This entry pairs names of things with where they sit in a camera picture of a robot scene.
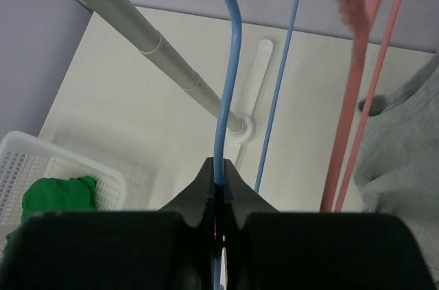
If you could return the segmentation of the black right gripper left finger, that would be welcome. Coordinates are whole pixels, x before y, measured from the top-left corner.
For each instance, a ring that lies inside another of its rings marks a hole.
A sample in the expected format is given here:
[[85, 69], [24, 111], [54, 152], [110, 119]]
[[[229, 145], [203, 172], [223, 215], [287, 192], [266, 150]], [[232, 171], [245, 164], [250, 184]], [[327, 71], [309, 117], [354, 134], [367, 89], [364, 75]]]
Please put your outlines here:
[[2, 289], [212, 289], [212, 160], [159, 210], [52, 212], [17, 230]]

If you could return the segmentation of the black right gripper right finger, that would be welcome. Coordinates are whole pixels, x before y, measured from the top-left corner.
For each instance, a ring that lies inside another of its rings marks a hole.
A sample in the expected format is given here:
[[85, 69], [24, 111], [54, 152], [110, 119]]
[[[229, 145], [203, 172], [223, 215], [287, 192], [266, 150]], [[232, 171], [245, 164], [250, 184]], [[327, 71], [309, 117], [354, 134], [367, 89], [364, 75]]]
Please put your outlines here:
[[408, 227], [368, 213], [286, 213], [224, 163], [228, 289], [433, 289]]

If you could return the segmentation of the green tank top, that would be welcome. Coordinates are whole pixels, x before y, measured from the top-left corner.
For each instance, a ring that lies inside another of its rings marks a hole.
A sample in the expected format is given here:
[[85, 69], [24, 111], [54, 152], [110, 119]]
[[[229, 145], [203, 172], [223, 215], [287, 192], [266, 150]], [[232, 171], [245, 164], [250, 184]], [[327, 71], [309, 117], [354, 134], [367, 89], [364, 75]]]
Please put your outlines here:
[[36, 213], [54, 211], [96, 211], [97, 181], [91, 176], [41, 178], [33, 183], [22, 199], [21, 222]]

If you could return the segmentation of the grey tank top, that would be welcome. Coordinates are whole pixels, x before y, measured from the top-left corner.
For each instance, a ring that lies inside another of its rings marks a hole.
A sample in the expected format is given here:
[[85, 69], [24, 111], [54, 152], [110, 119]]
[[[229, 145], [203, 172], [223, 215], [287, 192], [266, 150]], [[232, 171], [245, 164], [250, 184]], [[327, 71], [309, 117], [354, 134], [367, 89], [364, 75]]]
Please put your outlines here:
[[438, 282], [438, 55], [390, 95], [375, 95], [353, 172], [366, 213], [414, 235]]

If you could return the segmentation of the blue hanger of mauve top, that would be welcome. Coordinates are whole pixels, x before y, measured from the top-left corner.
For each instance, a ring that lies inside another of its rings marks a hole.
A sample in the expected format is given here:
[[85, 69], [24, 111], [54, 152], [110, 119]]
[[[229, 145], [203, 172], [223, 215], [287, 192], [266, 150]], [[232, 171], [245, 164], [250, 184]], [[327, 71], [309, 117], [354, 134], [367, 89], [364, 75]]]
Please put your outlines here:
[[[268, 124], [265, 131], [263, 149], [261, 152], [261, 158], [259, 161], [257, 179], [255, 182], [254, 190], [259, 191], [261, 185], [261, 178], [263, 175], [263, 168], [265, 166], [265, 159], [268, 152], [268, 145], [270, 142], [270, 136], [272, 126], [274, 122], [274, 115], [276, 112], [276, 105], [278, 102], [278, 96], [280, 92], [281, 82], [283, 79], [283, 73], [285, 70], [287, 55], [289, 51], [289, 44], [292, 38], [292, 32], [294, 28], [294, 22], [296, 20], [296, 14], [298, 11], [298, 4], [300, 0], [294, 0], [292, 13], [289, 20], [289, 27], [285, 44], [283, 48], [283, 54], [281, 58], [281, 64], [278, 71], [278, 77], [274, 94], [272, 98], [272, 104], [270, 107], [270, 115], [268, 118]], [[237, 76], [237, 68], [239, 64], [240, 50], [241, 50], [241, 35], [242, 35], [242, 21], [241, 13], [237, 0], [224, 0], [229, 14], [231, 22], [231, 44], [230, 53], [228, 59], [228, 68], [226, 73], [226, 79], [224, 83], [224, 89], [222, 93], [222, 99], [219, 109], [219, 116], [217, 118], [217, 126], [215, 130], [215, 142], [213, 149], [213, 180], [215, 184], [215, 249], [214, 249], [214, 261], [213, 261], [213, 289], [220, 289], [221, 280], [221, 266], [222, 266], [222, 248], [224, 246], [224, 219], [220, 217], [220, 208], [222, 207], [222, 199], [224, 196], [224, 143], [226, 137], [226, 122], [230, 119], [230, 105], [233, 98], [233, 91], [235, 87], [235, 80]]]

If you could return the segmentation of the pink hanger of green top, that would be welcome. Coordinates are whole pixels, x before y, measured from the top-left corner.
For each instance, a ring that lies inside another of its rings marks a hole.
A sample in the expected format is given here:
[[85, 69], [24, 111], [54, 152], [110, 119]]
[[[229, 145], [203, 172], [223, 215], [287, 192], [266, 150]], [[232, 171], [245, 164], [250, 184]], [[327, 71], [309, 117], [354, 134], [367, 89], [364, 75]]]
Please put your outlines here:
[[345, 158], [361, 79], [364, 72], [368, 39], [381, 1], [382, 0], [336, 0], [342, 21], [353, 34], [353, 44], [346, 90], [320, 203], [320, 212], [322, 213], [340, 212], [342, 210], [361, 139], [366, 127], [368, 113], [370, 112], [372, 99], [402, 0], [394, 0], [392, 5], [351, 153], [348, 158]]

